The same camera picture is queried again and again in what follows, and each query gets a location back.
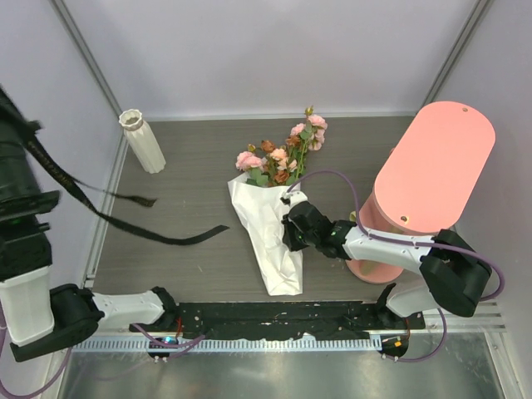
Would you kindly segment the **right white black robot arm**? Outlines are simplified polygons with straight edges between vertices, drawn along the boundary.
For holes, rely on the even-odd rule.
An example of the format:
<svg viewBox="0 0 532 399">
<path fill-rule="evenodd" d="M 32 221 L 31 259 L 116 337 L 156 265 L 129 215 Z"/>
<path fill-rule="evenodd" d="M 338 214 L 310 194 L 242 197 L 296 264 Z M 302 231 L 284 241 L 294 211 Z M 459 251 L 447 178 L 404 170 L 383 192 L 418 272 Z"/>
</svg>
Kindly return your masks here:
<svg viewBox="0 0 532 399">
<path fill-rule="evenodd" d="M 457 233 L 406 236 L 365 229 L 348 220 L 331 221 L 306 199 L 283 199 L 283 243 L 293 252 L 315 248 L 330 259 L 389 264 L 419 275 L 409 285 L 390 285 L 375 316 L 394 328 L 414 313 L 441 308 L 463 318 L 474 315 L 492 268 Z"/>
</svg>

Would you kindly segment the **white wrapping paper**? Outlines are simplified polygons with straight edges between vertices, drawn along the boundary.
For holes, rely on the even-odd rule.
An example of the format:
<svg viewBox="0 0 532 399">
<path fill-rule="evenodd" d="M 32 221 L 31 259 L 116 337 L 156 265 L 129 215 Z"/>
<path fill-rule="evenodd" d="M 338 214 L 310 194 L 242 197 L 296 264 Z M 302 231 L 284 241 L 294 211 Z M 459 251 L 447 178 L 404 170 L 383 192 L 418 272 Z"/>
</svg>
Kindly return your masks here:
<svg viewBox="0 0 532 399">
<path fill-rule="evenodd" d="M 264 286 L 270 296 L 303 292 L 303 254 L 283 243 L 282 219 L 290 208 L 281 198 L 286 186 L 261 188 L 247 183 L 243 173 L 228 182 L 231 204 L 248 232 Z"/>
</svg>

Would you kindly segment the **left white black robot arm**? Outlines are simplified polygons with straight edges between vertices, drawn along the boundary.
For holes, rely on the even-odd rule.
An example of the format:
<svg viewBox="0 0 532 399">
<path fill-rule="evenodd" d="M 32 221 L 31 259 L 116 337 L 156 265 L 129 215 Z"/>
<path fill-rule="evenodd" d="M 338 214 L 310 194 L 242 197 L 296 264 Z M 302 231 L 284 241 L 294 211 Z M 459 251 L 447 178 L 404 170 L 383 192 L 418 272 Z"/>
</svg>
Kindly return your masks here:
<svg viewBox="0 0 532 399">
<path fill-rule="evenodd" d="M 131 324 L 166 332 L 177 307 L 165 289 L 106 296 L 74 283 L 50 288 L 50 226 L 39 214 L 59 203 L 57 190 L 41 190 L 27 160 L 22 134 L 39 129 L 1 95 L 1 319 L 17 362 L 25 362 L 87 340 L 97 330 Z"/>
</svg>

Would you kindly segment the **pink artificial flower bunch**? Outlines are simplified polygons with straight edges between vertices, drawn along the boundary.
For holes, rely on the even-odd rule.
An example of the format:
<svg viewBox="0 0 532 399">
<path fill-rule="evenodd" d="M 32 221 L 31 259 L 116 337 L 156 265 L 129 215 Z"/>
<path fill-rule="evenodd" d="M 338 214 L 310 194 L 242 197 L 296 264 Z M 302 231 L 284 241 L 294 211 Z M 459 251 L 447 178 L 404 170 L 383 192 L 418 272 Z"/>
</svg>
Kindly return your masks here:
<svg viewBox="0 0 532 399">
<path fill-rule="evenodd" d="M 308 154 L 322 149 L 328 124 L 313 106 L 304 116 L 305 121 L 291 129 L 282 145 L 262 140 L 237 155 L 235 168 L 246 174 L 246 184 L 261 188 L 292 185 L 306 173 Z"/>
</svg>

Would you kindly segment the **black ribbon gold lettering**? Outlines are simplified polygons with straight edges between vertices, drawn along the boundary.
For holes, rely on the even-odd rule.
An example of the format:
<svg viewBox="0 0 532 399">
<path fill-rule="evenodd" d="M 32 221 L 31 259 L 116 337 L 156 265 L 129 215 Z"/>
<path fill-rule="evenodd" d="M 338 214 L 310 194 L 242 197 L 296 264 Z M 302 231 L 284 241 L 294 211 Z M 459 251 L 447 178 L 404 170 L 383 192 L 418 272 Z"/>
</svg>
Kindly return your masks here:
<svg viewBox="0 0 532 399">
<path fill-rule="evenodd" d="M 62 186 L 70 194 L 70 196 L 86 206 L 92 213 L 96 214 L 108 224 L 116 227 L 119 230 L 162 244 L 187 246 L 202 243 L 229 229 L 229 227 L 226 225 L 218 225 L 196 236 L 186 239 L 176 239 L 157 234 L 155 232 L 149 231 L 148 229 L 135 226 L 121 219 L 104 214 L 97 210 L 94 204 L 88 199 L 85 192 L 77 184 L 78 180 L 73 179 L 72 176 L 64 171 L 64 169 L 61 168 L 57 162 L 47 153 L 36 137 L 35 130 L 33 129 L 34 125 L 29 124 L 28 122 L 17 122 L 15 126 L 25 149 L 36 159 L 41 167 L 60 186 Z"/>
</svg>

